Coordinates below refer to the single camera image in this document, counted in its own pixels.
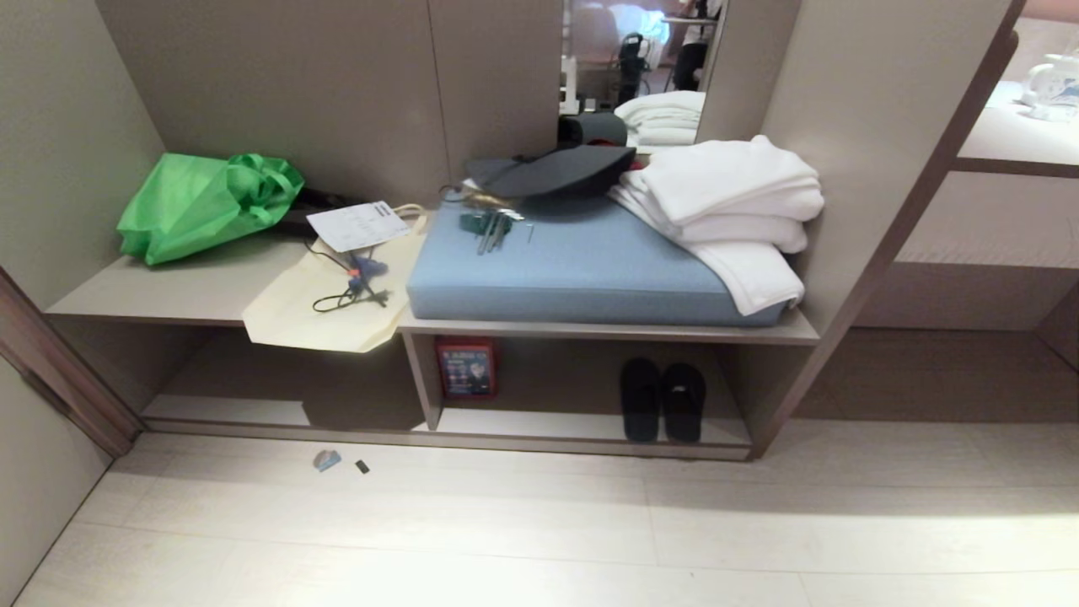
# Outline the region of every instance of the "stack of towels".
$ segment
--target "stack of towels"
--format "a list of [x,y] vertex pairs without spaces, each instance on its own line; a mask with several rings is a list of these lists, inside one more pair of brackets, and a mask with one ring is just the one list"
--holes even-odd
[[704,109],[704,93],[674,91],[630,99],[614,113],[626,123],[627,146],[639,153],[657,153],[692,146]]
[[824,206],[817,177],[757,135],[655,154],[609,195],[711,267],[749,316],[805,293],[780,251],[806,247],[802,222]]

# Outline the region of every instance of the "red box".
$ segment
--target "red box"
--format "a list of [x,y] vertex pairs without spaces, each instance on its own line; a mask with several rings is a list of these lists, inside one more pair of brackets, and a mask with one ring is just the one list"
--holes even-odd
[[438,337],[435,341],[442,396],[493,399],[497,396],[497,357],[489,337]]

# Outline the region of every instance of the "pair of slippers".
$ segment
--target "pair of slippers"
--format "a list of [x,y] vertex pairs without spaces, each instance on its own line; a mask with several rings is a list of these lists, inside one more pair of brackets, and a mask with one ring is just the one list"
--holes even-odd
[[661,410],[668,439],[698,443],[704,409],[705,377],[696,369],[678,363],[660,375],[647,359],[633,359],[622,368],[622,413],[630,441],[655,441]]

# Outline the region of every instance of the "blue cushion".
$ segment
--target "blue cushion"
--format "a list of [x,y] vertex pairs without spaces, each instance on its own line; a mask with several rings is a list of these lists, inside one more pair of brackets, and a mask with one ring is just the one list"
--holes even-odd
[[[409,279],[418,319],[771,327],[783,306],[750,317],[723,280],[606,197],[523,205],[501,249],[479,256],[472,212],[445,203]],[[532,242],[529,226],[533,223]]]

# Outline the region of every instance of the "green bag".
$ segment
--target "green bag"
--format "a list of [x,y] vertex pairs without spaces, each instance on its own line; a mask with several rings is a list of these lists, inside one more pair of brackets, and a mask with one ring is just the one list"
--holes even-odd
[[279,221],[302,187],[278,157],[166,153],[120,218],[120,250],[154,265],[246,236]]

